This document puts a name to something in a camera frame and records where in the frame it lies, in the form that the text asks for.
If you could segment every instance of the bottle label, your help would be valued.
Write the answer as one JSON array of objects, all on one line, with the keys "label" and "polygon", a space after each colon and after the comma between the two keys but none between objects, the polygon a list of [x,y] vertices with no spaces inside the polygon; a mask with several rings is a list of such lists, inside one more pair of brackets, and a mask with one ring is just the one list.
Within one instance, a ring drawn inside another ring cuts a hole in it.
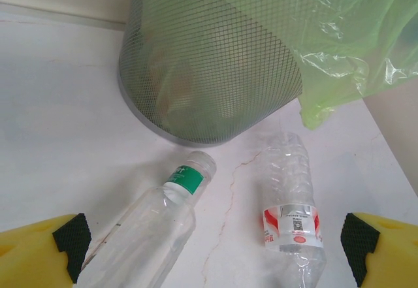
[{"label": "bottle label", "polygon": [[173,182],[181,185],[183,188],[188,190],[191,194],[194,194],[198,186],[202,183],[204,177],[197,170],[189,166],[180,166],[170,176],[167,182]]},{"label": "bottle label", "polygon": [[266,247],[300,244],[323,247],[318,211],[314,206],[273,206],[263,215]]}]

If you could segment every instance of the metal mesh wastebasket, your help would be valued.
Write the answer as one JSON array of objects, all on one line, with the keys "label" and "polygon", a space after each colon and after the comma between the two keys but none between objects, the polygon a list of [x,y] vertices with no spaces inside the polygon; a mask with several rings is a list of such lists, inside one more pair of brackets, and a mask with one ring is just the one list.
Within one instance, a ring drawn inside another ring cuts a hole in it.
[{"label": "metal mesh wastebasket", "polygon": [[282,40],[228,0],[132,0],[120,88],[154,131],[214,145],[297,97],[302,81]]}]

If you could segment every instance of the clear plastic bottle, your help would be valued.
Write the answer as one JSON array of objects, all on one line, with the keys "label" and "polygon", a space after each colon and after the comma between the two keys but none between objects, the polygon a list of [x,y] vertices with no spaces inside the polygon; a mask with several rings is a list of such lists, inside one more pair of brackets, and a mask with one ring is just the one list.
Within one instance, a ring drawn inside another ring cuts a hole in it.
[{"label": "clear plastic bottle", "polygon": [[326,258],[308,153],[292,133],[275,136],[268,145],[262,158],[268,285],[314,288]]},{"label": "clear plastic bottle", "polygon": [[160,287],[195,230],[193,207],[215,171],[215,161],[195,151],[162,187],[145,192],[83,271],[82,287]]}]

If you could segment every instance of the green bottle label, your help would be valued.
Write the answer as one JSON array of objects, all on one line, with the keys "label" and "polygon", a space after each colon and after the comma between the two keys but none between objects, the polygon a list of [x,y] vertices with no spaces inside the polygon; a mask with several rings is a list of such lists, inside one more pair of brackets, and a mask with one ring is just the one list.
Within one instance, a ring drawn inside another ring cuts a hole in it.
[{"label": "green bottle label", "polygon": [[203,178],[202,174],[197,170],[183,165],[176,169],[167,182],[174,182],[175,184],[181,185],[191,194],[194,194],[198,186],[202,183]]}]

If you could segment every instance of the plastic bottle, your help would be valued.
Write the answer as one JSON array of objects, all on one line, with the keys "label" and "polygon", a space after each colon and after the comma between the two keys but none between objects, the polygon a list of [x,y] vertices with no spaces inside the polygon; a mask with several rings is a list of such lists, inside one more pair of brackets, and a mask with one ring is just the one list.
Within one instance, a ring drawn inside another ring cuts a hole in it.
[{"label": "plastic bottle", "polygon": [[208,154],[190,153],[162,187],[147,190],[130,207],[82,272],[89,275],[80,284],[160,287],[195,230],[193,207],[215,172]]},{"label": "plastic bottle", "polygon": [[268,145],[262,159],[268,285],[314,288],[326,258],[308,153],[299,136],[292,133],[276,136]]}]

